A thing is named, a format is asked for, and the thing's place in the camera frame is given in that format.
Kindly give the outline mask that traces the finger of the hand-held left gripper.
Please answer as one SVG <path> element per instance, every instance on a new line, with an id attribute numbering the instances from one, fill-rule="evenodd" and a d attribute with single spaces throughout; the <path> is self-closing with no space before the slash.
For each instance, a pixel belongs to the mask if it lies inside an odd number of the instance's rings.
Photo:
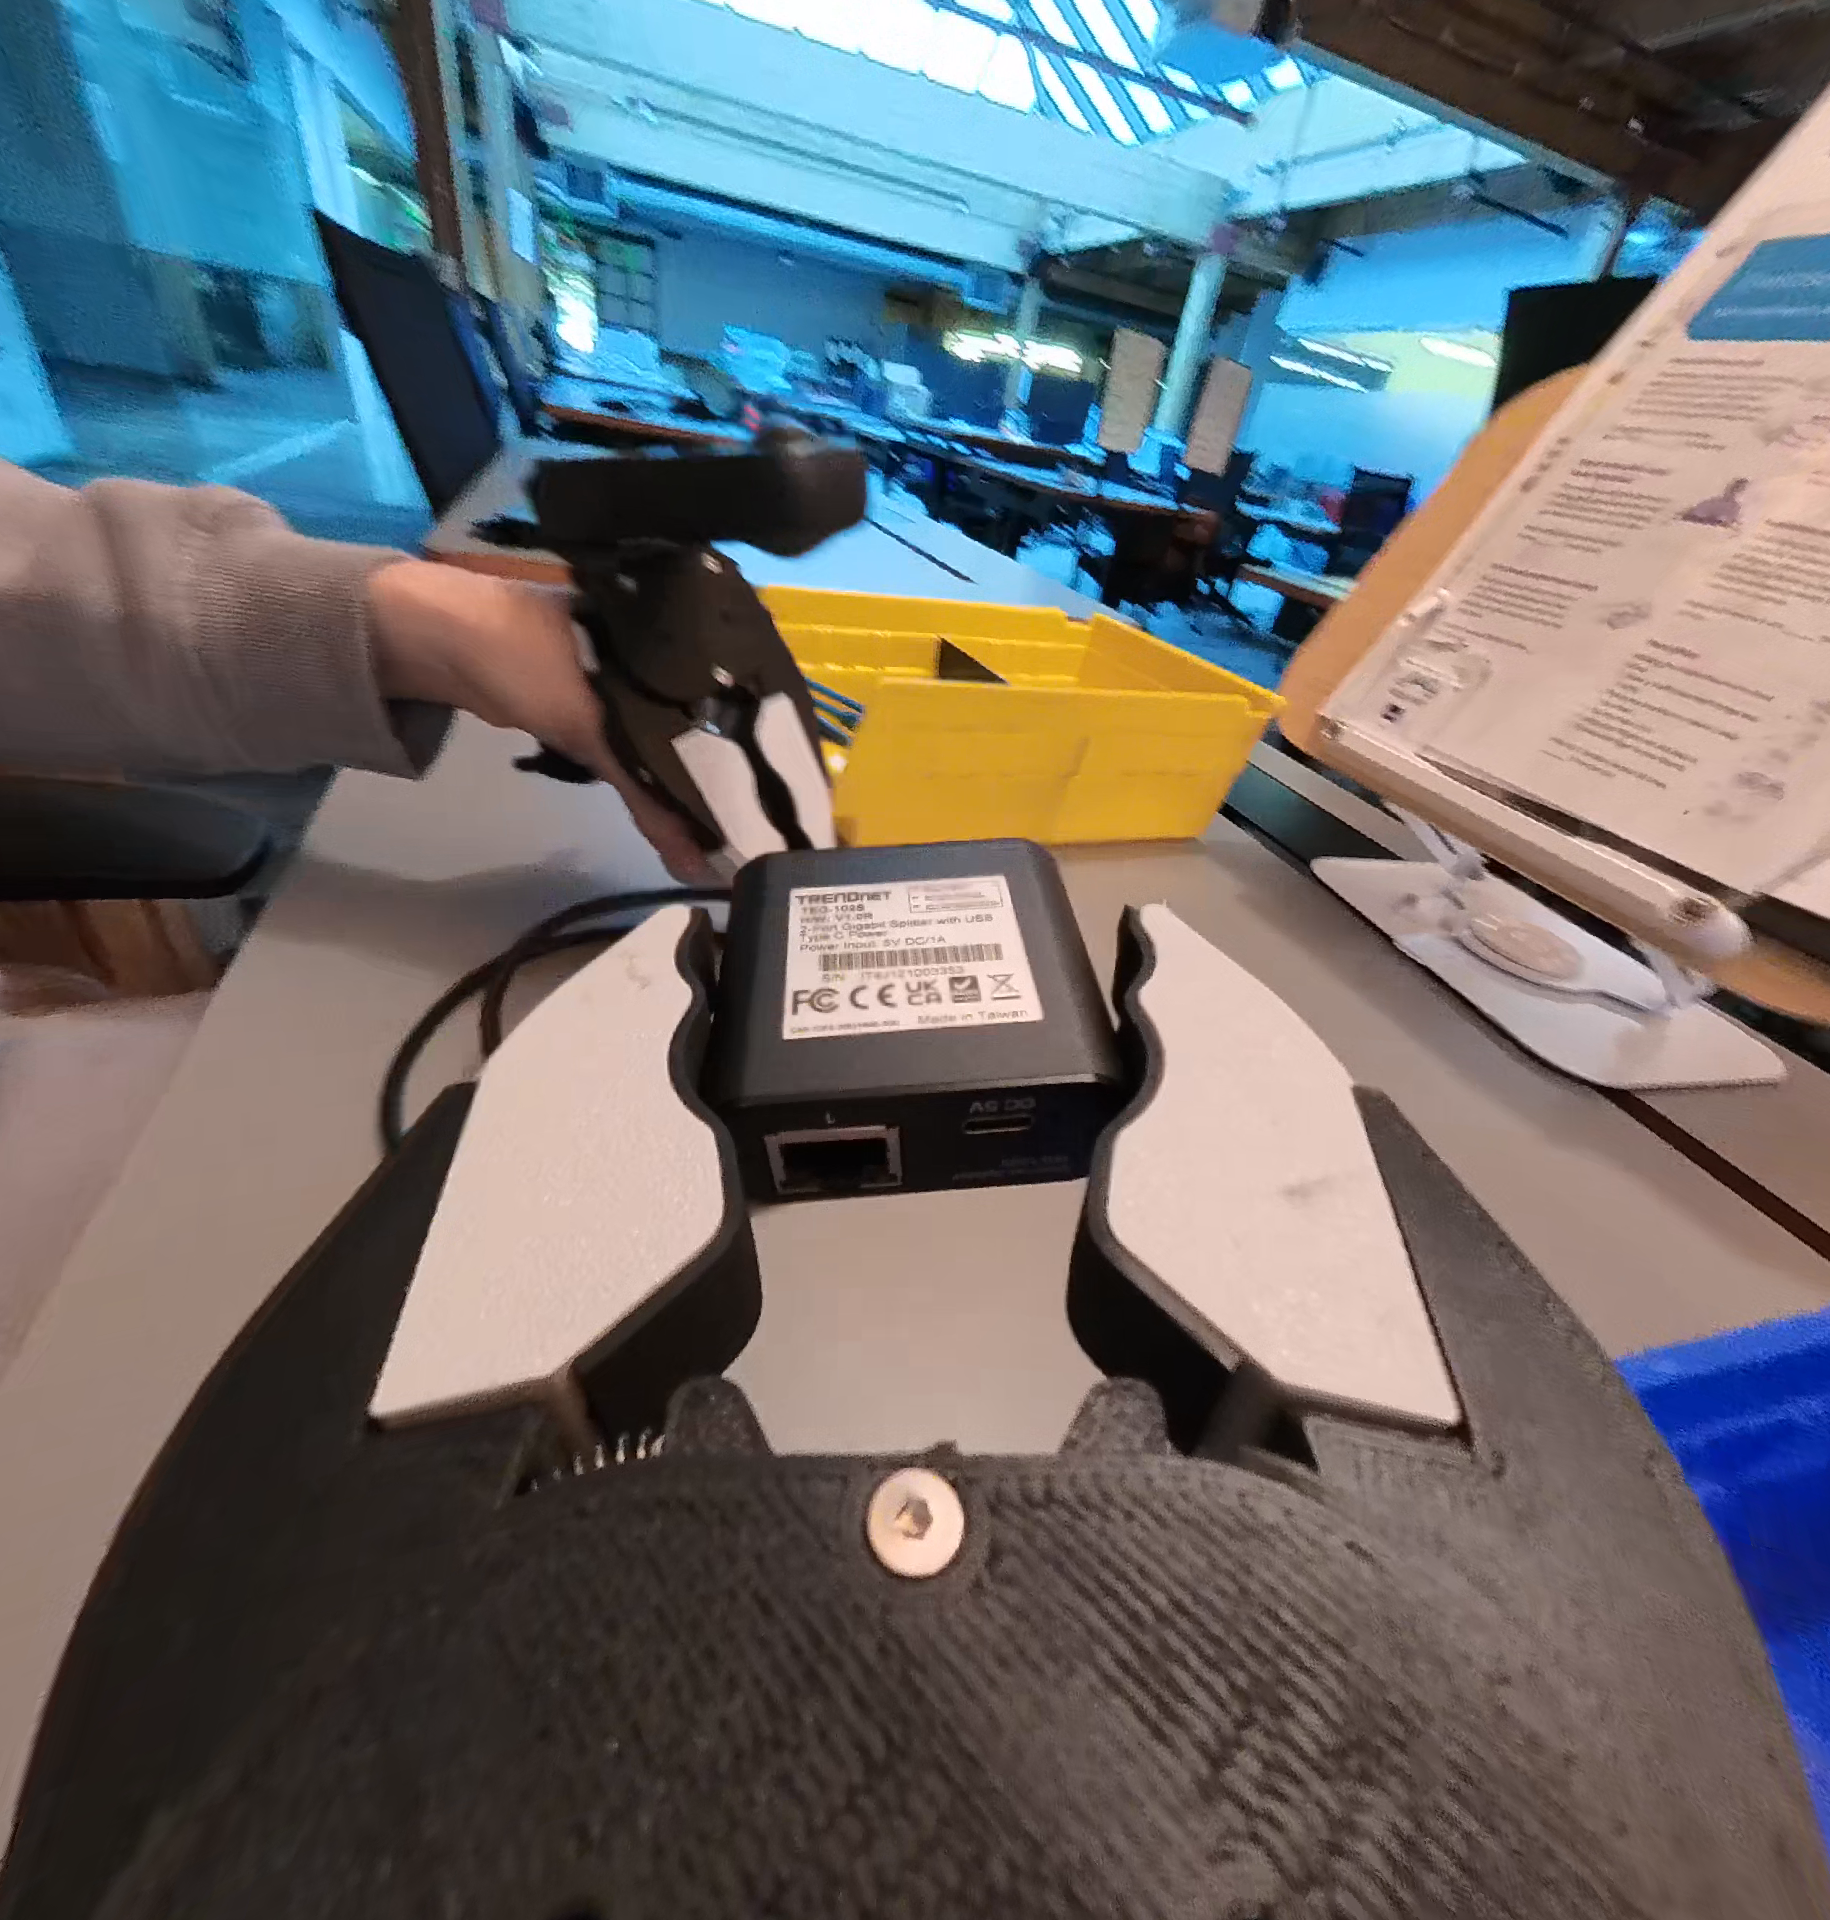
<path id="1" fill-rule="evenodd" d="M 780 854 L 780 829 L 764 814 L 755 764 L 730 734 L 687 729 L 671 737 L 671 753 L 702 803 L 717 834 L 717 861 L 737 869 Z"/>
<path id="2" fill-rule="evenodd" d="M 837 846 L 821 743 L 790 693 L 747 693 L 747 772 L 755 818 L 747 855 Z"/>

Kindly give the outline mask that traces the white document stand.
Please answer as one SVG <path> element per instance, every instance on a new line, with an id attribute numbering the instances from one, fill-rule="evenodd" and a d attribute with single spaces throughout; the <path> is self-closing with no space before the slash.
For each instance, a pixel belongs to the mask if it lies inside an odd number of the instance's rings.
<path id="1" fill-rule="evenodd" d="M 1324 855 L 1314 879 L 1531 1057 L 1602 1092 L 1786 1081 L 1711 1009 L 1752 942 L 1725 900 L 1492 803 L 1397 818 L 1422 860 Z"/>

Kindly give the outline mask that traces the black monitor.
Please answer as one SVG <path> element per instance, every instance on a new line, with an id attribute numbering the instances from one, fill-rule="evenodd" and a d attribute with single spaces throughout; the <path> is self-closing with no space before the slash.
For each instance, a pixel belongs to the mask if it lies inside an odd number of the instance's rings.
<path id="1" fill-rule="evenodd" d="M 500 453 L 500 409 L 465 295 L 419 252 L 311 216 L 342 322 L 362 344 L 432 517 Z"/>
<path id="2" fill-rule="evenodd" d="M 1640 273 L 1510 289 L 1487 411 L 1498 414 L 1554 374 L 1593 361 L 1657 287 L 1658 278 Z"/>

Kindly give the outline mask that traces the blue plastic bin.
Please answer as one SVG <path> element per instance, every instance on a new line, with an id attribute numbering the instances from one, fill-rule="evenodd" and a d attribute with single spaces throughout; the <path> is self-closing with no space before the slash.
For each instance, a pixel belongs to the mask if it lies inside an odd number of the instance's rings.
<path id="1" fill-rule="evenodd" d="M 1764 1637 L 1830 1848 L 1830 1308 L 1620 1357 Z"/>

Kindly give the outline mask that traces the row of background office desks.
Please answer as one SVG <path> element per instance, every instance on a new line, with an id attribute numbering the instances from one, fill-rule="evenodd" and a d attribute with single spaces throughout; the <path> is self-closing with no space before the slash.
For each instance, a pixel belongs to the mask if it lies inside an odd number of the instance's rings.
<path id="1" fill-rule="evenodd" d="M 1247 369 L 1217 357 L 1199 389 L 1181 439 L 1153 434 L 1137 453 L 1102 446 L 1115 381 L 1049 378 L 1049 411 L 1027 404 L 1025 434 L 999 431 L 1006 374 L 997 363 L 935 353 L 907 369 L 830 345 L 840 393 L 821 393 L 821 363 L 790 381 L 790 363 L 761 357 L 764 340 L 726 330 L 710 357 L 671 374 L 677 393 L 610 396 L 631 374 L 566 374 L 540 393 L 544 428 L 621 453 L 696 453 L 734 431 L 792 423 L 860 446 L 863 459 L 926 517 L 1016 558 L 1049 536 L 1075 545 L 1106 608 L 1233 610 L 1238 584 L 1270 588 L 1303 610 L 1289 617 L 1289 644 L 1343 594 L 1364 565 L 1401 525 L 1412 481 L 1343 467 L 1339 482 L 1293 481 L 1236 446 L 1247 404 Z"/>

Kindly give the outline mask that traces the brown cardboard board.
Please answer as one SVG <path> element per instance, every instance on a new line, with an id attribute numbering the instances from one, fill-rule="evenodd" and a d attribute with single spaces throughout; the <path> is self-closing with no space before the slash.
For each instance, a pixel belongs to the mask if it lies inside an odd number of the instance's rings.
<path id="1" fill-rule="evenodd" d="M 1443 482 L 1393 528 L 1353 588 L 1302 640 L 1279 681 L 1279 734 L 1311 759 L 1320 717 L 1334 689 L 1375 651 L 1412 602 L 1439 584 L 1449 555 L 1510 495 L 1528 462 L 1554 435 L 1554 422 L 1583 386 L 1590 369 L 1549 374 L 1492 414 Z"/>

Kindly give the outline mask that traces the yellow plastic bin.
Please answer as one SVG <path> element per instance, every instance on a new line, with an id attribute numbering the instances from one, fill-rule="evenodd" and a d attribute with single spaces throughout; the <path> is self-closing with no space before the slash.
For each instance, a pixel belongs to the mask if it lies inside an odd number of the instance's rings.
<path id="1" fill-rule="evenodd" d="M 1110 613 L 761 584 L 840 846 L 1195 841 L 1281 699 Z"/>

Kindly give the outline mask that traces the person's left forearm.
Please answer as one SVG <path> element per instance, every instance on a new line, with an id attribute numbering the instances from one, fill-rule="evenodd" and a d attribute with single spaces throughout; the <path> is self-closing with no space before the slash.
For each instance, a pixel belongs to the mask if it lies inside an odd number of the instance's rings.
<path id="1" fill-rule="evenodd" d="M 250 491 L 0 462 L 0 769 L 416 777 L 451 710 L 375 681 L 371 588 L 395 565 Z"/>

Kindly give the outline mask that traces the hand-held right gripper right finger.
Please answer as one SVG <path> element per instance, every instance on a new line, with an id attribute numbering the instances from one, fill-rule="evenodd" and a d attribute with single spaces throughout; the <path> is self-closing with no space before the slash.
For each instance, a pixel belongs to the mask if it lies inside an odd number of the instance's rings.
<path id="1" fill-rule="evenodd" d="M 1123 1111 L 1069 1256 L 1076 1346 L 1205 1434 L 1273 1412 L 1449 1434 L 1462 1404 L 1361 1090 L 1317 1029 L 1169 905 L 1130 905 L 1115 971 Z"/>

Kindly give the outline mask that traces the person's left hand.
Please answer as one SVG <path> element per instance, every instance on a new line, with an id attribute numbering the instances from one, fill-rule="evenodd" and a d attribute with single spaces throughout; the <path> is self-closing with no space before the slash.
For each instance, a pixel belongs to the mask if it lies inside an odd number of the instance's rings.
<path id="1" fill-rule="evenodd" d="M 612 757 L 582 635 L 555 591 L 397 562 L 366 578 L 366 648 L 385 705 L 470 712 L 610 786 L 669 879 L 710 884 L 706 854 Z"/>

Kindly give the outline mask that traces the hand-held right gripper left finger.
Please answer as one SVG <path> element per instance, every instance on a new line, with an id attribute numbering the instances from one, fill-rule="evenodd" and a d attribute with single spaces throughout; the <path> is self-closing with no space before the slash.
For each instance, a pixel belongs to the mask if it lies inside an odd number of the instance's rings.
<path id="1" fill-rule="evenodd" d="M 714 925 L 666 905 L 480 1072 L 371 1418 L 539 1406 L 664 1430 L 750 1346 L 761 1278 L 734 1141 L 702 1106 Z"/>

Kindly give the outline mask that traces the black network splitter box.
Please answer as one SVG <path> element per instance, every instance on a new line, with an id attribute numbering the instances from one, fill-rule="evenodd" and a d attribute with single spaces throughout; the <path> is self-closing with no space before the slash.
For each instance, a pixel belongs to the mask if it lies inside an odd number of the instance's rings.
<path id="1" fill-rule="evenodd" d="M 1057 861 L 1027 841 L 750 861 L 702 1099 L 755 1204 L 1087 1181 L 1123 1069 Z"/>

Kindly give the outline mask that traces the grey desk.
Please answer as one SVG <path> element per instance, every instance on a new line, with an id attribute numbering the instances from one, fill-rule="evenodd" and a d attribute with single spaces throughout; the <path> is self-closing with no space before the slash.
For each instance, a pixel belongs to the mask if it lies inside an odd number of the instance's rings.
<path id="1" fill-rule="evenodd" d="M 75 1616 L 209 1370 L 374 1169 L 410 1019 L 521 927 L 655 884 L 607 792 L 458 719 L 416 783 L 331 786 L 0 1386 L 0 1861 Z M 1165 903 L 1387 1092 L 1620 1357 L 1830 1308 L 1830 1076 L 1620 1103 L 1531 1066 L 1238 821 L 1057 854 L 1106 973 Z M 786 1454 L 1041 1454 L 1093 1370 L 1065 1325 L 1075 1185 L 755 1218 L 730 1377 Z"/>

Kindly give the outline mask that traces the printed instruction sheet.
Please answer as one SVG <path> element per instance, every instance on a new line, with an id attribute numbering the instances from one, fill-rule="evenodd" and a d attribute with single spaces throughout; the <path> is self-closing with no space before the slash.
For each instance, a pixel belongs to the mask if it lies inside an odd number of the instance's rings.
<path id="1" fill-rule="evenodd" d="M 1324 712 L 1721 889 L 1830 841 L 1830 88 Z"/>

